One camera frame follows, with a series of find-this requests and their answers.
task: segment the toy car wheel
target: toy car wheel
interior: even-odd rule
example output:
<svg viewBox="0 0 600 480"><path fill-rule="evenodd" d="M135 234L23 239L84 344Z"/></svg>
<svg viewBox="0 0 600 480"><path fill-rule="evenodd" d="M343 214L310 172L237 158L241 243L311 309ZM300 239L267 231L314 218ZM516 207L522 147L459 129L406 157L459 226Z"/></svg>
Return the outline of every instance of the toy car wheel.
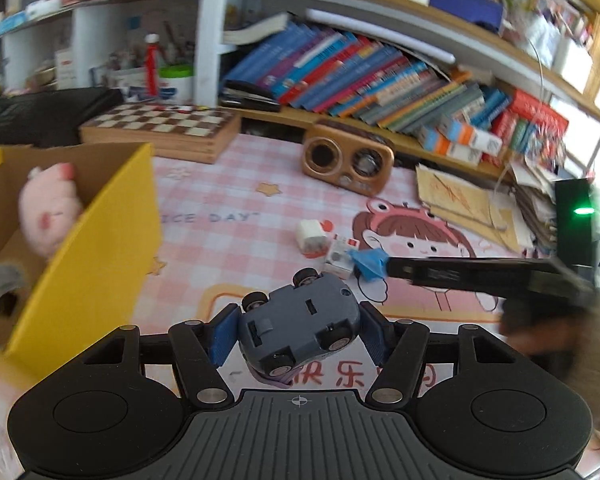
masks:
<svg viewBox="0 0 600 480"><path fill-rule="evenodd" d="M353 339L353 334L347 326L340 326L326 330L318 335L320 346L329 352L335 352L348 345Z"/></svg>
<svg viewBox="0 0 600 480"><path fill-rule="evenodd" d="M276 354L270 361L269 366L274 367L273 370L268 373L269 377L280 377L292 370L294 362L288 355Z"/></svg>
<svg viewBox="0 0 600 480"><path fill-rule="evenodd" d="M298 270L298 272L294 274L292 283L296 287L309 285L318 278L320 278L320 274L318 273L318 271L312 269L311 267L307 267L306 269Z"/></svg>
<svg viewBox="0 0 600 480"><path fill-rule="evenodd" d="M267 301L269 301L269 298L267 298L264 292L250 292L242 298L242 309L248 312L258 306L264 305Z"/></svg>

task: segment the person's arm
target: person's arm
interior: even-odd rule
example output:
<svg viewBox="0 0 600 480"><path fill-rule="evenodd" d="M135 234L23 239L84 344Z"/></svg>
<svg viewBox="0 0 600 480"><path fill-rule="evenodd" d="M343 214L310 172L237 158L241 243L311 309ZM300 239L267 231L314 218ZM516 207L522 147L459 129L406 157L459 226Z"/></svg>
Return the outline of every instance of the person's arm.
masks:
<svg viewBox="0 0 600 480"><path fill-rule="evenodd" d="M600 431L600 294L599 304L586 321L555 320L522 332L500 332L507 343L526 355L575 349L576 360L566 383L589 405Z"/></svg>

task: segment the green led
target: green led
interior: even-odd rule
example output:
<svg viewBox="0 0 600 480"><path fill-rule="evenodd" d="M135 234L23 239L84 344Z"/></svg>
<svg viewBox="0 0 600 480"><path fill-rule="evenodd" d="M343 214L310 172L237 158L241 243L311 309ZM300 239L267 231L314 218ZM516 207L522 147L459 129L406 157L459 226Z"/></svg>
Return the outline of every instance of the green led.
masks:
<svg viewBox="0 0 600 480"><path fill-rule="evenodd" d="M576 213L576 215L593 215L593 213L595 213L596 210L593 209L592 207L579 207L577 208L574 213Z"/></svg>

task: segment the green lid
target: green lid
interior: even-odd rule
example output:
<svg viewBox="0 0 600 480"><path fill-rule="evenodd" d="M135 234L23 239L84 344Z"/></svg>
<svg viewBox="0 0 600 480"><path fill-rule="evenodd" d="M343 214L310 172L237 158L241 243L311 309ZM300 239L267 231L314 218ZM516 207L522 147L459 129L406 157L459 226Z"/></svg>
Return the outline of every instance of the green lid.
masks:
<svg viewBox="0 0 600 480"><path fill-rule="evenodd" d="M193 67L191 65L173 65L163 66L158 71L160 77L165 79L176 79L179 77L193 77Z"/></svg>

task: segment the pink plush toy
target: pink plush toy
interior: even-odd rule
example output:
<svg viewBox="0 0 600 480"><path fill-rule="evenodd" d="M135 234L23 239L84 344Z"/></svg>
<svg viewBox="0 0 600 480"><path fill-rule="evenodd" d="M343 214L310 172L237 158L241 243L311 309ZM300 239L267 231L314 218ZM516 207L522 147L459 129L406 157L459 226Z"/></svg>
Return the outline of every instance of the pink plush toy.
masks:
<svg viewBox="0 0 600 480"><path fill-rule="evenodd" d="M34 168L20 191L20 226L31 250L50 259L82 213L74 167Z"/></svg>

